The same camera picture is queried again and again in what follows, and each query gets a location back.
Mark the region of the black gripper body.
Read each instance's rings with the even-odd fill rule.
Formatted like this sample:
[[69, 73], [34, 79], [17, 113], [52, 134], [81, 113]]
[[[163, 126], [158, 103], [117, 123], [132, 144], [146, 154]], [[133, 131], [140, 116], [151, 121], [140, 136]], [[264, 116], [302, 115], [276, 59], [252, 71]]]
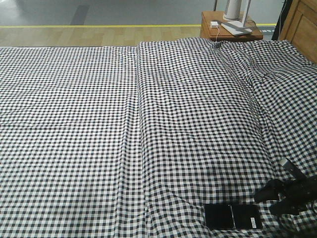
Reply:
[[299, 215], [307, 211], [306, 205], [317, 199], [317, 179], [293, 180], [286, 183], [281, 191], [284, 199], [270, 206], [272, 215]]

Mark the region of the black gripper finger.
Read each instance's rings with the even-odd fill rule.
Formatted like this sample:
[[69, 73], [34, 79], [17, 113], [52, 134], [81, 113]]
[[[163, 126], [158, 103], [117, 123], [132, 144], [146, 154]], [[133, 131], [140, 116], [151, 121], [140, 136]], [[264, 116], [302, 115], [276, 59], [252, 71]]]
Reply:
[[286, 199], [285, 186], [286, 182], [284, 181], [278, 179], [269, 180], [263, 188], [255, 192], [254, 201], [266, 202], [269, 200], [279, 201], [280, 199]]

